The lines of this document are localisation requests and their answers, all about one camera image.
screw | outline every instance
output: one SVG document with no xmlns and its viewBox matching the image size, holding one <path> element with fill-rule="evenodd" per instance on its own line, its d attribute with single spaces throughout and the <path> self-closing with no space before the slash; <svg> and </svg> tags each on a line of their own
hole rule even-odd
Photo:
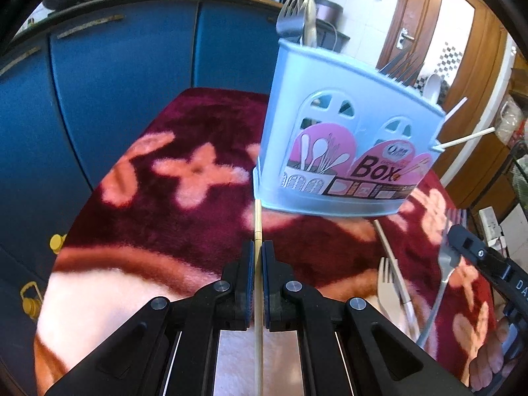
<svg viewBox="0 0 528 396">
<path fill-rule="evenodd" d="M 213 287 L 217 292 L 225 292 L 229 290 L 231 285 L 227 281 L 218 280 L 213 284 Z"/>
<path fill-rule="evenodd" d="M 154 298 L 152 301 L 150 301 L 150 306 L 152 309 L 163 309 L 167 306 L 167 304 L 167 300 L 162 297 Z"/>
<path fill-rule="evenodd" d="M 363 298 L 352 298 L 349 302 L 350 306 L 358 311 L 366 308 L 366 300 Z"/>
<path fill-rule="evenodd" d="M 295 280 L 291 280 L 286 283 L 286 289 L 289 290 L 290 292 L 299 292 L 299 290 L 302 288 L 303 288 L 303 285 Z"/>
</svg>

cutlery holder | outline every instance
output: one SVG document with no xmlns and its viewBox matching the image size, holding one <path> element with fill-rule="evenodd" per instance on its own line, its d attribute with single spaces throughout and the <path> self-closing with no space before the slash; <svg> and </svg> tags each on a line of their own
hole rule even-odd
<svg viewBox="0 0 528 396">
<path fill-rule="evenodd" d="M 444 118 L 373 67 L 281 39 L 254 196 L 292 213 L 396 213 L 440 155 Z"/>
</svg>

power strip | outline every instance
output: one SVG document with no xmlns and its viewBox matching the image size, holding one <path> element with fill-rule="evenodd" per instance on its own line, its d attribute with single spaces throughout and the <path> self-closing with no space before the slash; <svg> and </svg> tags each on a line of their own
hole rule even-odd
<svg viewBox="0 0 528 396">
<path fill-rule="evenodd" d="M 482 228 L 484 228 L 484 235 L 486 236 L 486 243 L 489 247 L 494 246 L 501 237 L 501 227 L 497 222 L 497 216 L 493 211 L 493 207 L 487 207 L 478 211 Z"/>
</svg>

red floral blanket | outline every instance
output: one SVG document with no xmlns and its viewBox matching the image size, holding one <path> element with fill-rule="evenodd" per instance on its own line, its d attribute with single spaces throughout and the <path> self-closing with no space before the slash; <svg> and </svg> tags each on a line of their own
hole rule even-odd
<svg viewBox="0 0 528 396">
<path fill-rule="evenodd" d="M 238 257 L 253 236 L 251 171 L 266 107 L 264 95 L 189 89 L 110 170 L 77 217 L 49 279 L 35 338 L 40 395 L 148 300 L 191 296 Z M 380 219 L 421 325 L 440 282 L 437 255 L 448 207 L 453 204 L 431 172 L 398 214 Z M 361 296 L 378 306 L 384 252 L 370 221 L 263 210 L 262 222 L 277 259 L 291 264 L 300 281 L 328 297 Z M 464 381 L 494 326 L 491 305 L 489 285 L 462 260 L 426 349 Z M 303 394 L 293 333 L 265 334 L 265 374 L 267 394 Z M 253 394 L 251 330 L 222 333 L 215 394 Z"/>
</svg>

white spoon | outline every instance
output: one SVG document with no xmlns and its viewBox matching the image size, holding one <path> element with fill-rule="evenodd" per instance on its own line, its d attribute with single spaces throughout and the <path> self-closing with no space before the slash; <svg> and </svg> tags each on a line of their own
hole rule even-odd
<svg viewBox="0 0 528 396">
<path fill-rule="evenodd" d="M 337 159 L 334 162 L 332 162 L 331 165 L 329 165 L 329 166 L 327 166 L 325 168 L 323 173 L 326 172 L 326 170 L 328 170 L 328 169 L 330 169 L 332 167 L 335 167 L 336 165 L 342 164 L 343 162 L 347 162 L 349 157 L 350 157 L 350 155 L 348 153 L 344 153 L 344 154 L 338 156 Z"/>
<path fill-rule="evenodd" d="M 324 138 L 319 138 L 313 143 L 312 162 L 306 171 L 310 172 L 316 159 L 319 159 L 328 150 L 328 142 Z"/>
<path fill-rule="evenodd" d="M 306 159 L 308 158 L 308 146 L 310 145 L 310 136 L 303 134 L 300 138 L 300 170 L 304 171 Z"/>
<path fill-rule="evenodd" d="M 440 96 L 441 86 L 442 78 L 436 73 L 431 74 L 423 86 L 423 97 L 431 104 L 436 104 Z"/>
</svg>

